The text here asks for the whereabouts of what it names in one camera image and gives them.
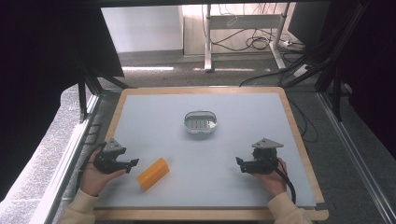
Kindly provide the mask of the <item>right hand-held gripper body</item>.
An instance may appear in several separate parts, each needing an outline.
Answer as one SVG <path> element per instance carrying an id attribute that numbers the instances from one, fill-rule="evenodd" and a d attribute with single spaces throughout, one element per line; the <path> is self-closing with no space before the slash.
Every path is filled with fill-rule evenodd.
<path id="1" fill-rule="evenodd" d="M 245 165 L 249 174 L 271 174 L 278 166 L 277 149 L 283 147 L 282 144 L 263 138 L 252 145 L 254 148 L 252 155 L 253 161 L 245 161 L 241 165 Z"/>

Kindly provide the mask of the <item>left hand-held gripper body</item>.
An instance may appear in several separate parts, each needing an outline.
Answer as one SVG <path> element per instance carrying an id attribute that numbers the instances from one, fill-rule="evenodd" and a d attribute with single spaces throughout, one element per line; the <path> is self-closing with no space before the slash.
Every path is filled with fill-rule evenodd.
<path id="1" fill-rule="evenodd" d="M 117 161 L 117 157 L 125 153 L 126 148 L 117 140 L 110 138 L 107 142 L 100 144 L 93 165 L 103 174 L 112 174 L 118 170 L 126 169 L 125 162 Z"/>

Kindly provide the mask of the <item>person's left hand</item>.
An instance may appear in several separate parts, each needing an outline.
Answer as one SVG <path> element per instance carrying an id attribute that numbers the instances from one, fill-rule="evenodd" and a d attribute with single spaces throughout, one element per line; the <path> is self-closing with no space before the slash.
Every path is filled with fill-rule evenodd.
<path id="1" fill-rule="evenodd" d="M 111 174 L 103 174 L 93 165 L 98 151 L 94 151 L 89 158 L 88 164 L 82 174 L 79 188 L 92 197 L 97 197 L 111 180 L 122 176 L 125 170 L 118 170 Z"/>

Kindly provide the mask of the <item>person's right hand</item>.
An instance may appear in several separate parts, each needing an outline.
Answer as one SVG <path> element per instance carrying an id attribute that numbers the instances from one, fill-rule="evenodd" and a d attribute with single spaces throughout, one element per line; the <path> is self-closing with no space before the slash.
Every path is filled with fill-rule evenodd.
<path id="1" fill-rule="evenodd" d="M 268 193 L 275 198 L 275 196 L 287 191 L 287 184 L 284 179 L 276 171 L 271 174 L 253 174 L 258 178 Z"/>

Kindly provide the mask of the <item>orange rectangular block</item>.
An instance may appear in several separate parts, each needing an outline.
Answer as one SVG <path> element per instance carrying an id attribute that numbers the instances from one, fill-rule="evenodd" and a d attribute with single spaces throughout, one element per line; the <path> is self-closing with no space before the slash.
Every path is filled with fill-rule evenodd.
<path id="1" fill-rule="evenodd" d="M 136 180 L 142 190 L 148 190 L 168 173 L 169 167 L 167 161 L 164 158 L 159 158 L 141 173 Z"/>

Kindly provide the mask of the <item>wooden-framed work board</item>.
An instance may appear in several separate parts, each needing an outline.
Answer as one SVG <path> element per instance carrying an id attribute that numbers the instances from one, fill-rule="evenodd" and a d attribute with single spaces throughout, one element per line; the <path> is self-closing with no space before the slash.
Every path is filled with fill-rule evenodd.
<path id="1" fill-rule="evenodd" d="M 188 133 L 184 118 L 191 111 L 213 112 L 215 131 Z M 100 208 L 264 207 L 270 194 L 257 178 L 242 173 L 235 159 L 251 160 L 252 145 L 263 138 L 283 145 L 277 155 L 287 164 L 297 205 L 316 204 L 285 108 L 274 92 L 130 95 L 114 137 L 126 148 L 121 158 L 139 162 L 106 186 Z M 159 158 L 167 161 L 169 173 L 142 190 L 136 178 Z"/>

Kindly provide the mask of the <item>white oval soap dish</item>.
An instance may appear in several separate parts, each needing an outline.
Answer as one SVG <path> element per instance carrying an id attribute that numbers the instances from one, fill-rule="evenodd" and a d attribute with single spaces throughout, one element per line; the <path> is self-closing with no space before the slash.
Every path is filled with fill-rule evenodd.
<path id="1" fill-rule="evenodd" d="M 217 124 L 217 117 L 211 111 L 191 111 L 184 118 L 184 126 L 192 134 L 213 133 Z"/>

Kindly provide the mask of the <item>black metal stand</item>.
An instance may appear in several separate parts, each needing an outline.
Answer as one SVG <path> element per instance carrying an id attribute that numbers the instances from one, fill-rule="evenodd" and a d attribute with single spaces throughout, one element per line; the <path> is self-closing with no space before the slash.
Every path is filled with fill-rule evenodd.
<path id="1" fill-rule="evenodd" d="M 77 51 L 77 48 L 70 40 L 68 40 L 68 46 L 71 52 L 73 53 L 74 57 L 76 58 L 76 61 L 78 62 L 78 68 L 79 68 L 78 100 L 79 100 L 79 108 L 80 108 L 79 122 L 82 123 L 89 116 L 88 101 L 86 98 L 86 93 L 87 93 L 86 89 L 89 89 L 89 91 L 95 96 L 101 95 L 104 91 L 102 85 L 98 80 L 99 77 L 104 78 L 106 81 L 109 81 L 110 83 L 116 85 L 122 90 L 131 89 L 131 86 L 116 79 L 115 77 L 111 77 L 110 75 L 106 75 L 98 72 L 95 69 L 89 68 L 83 62 L 82 58 L 80 57 Z"/>

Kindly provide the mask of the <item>white power strip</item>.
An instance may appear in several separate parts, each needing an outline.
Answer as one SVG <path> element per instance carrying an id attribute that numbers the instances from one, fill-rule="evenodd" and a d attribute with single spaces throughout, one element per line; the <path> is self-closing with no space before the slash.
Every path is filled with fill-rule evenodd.
<path id="1" fill-rule="evenodd" d="M 295 72 L 294 72 L 294 76 L 295 77 L 299 77 L 301 75 L 303 75 L 305 72 L 307 72 L 310 69 L 310 66 L 307 64 L 303 64 L 300 68 L 298 68 Z"/>

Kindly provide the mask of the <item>black curtain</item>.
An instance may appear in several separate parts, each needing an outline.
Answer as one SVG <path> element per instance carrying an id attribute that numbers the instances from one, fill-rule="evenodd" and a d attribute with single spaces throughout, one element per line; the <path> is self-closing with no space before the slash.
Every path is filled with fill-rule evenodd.
<path id="1" fill-rule="evenodd" d="M 316 89 L 339 76 L 349 103 L 396 159 L 396 0 L 332 0 L 327 32 L 343 45 Z"/>
<path id="2" fill-rule="evenodd" d="M 0 0 L 0 202 L 85 73 L 121 77 L 99 7 L 78 0 Z"/>

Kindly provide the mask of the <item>aluminium rail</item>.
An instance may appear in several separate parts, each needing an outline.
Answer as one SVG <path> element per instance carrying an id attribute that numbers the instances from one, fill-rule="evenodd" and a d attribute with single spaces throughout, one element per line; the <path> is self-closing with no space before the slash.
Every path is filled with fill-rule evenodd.
<path id="1" fill-rule="evenodd" d="M 50 182 L 39 201 L 39 204 L 29 222 L 29 224 L 51 224 L 55 219 L 60 205 L 63 203 L 64 192 L 68 186 L 74 188 L 74 181 L 70 178 L 74 173 L 76 162 L 83 149 L 83 138 L 89 130 L 88 126 L 93 119 L 92 112 L 97 107 L 99 96 L 91 95 L 87 101 L 87 115 L 78 114 L 78 121 L 73 121 L 73 130 L 66 140 L 57 140 L 57 143 L 66 142 L 61 157 L 56 161 L 54 173 Z"/>
<path id="2" fill-rule="evenodd" d="M 358 151 L 357 146 L 347 131 L 344 122 L 340 121 L 332 112 L 332 105 L 328 96 L 325 93 L 319 92 L 317 97 L 321 102 L 326 114 L 328 115 L 332 126 L 334 127 L 340 141 L 346 149 L 346 153 L 354 164 L 354 167 L 357 170 L 364 187 L 371 196 L 385 224 L 396 224 L 396 210 L 391 205 L 389 198 L 385 194 L 385 191 L 375 180 L 375 177 L 369 170 L 369 167 L 367 166 L 366 162 Z"/>

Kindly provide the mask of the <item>white wall panel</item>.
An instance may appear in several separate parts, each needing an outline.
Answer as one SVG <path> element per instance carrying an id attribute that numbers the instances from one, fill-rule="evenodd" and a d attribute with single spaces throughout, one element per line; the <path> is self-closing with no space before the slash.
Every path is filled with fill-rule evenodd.
<path id="1" fill-rule="evenodd" d="M 179 6 L 101 10 L 118 53 L 183 48 L 183 15 Z"/>

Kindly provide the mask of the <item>white desk frame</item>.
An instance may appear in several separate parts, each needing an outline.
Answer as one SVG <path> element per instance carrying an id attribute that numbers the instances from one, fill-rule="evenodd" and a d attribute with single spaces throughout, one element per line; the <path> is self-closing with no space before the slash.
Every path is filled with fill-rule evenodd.
<path id="1" fill-rule="evenodd" d="M 269 29 L 276 31 L 276 35 L 269 41 L 269 48 L 274 56 L 276 65 L 279 70 L 285 70 L 286 65 L 278 50 L 280 37 L 283 33 L 284 25 L 290 9 L 288 2 L 280 14 L 252 14 L 252 15 L 230 15 L 230 16 L 212 16 L 211 6 L 206 6 L 206 14 L 204 15 L 205 30 L 205 66 L 206 72 L 213 71 L 212 64 L 212 30 L 227 29 Z"/>

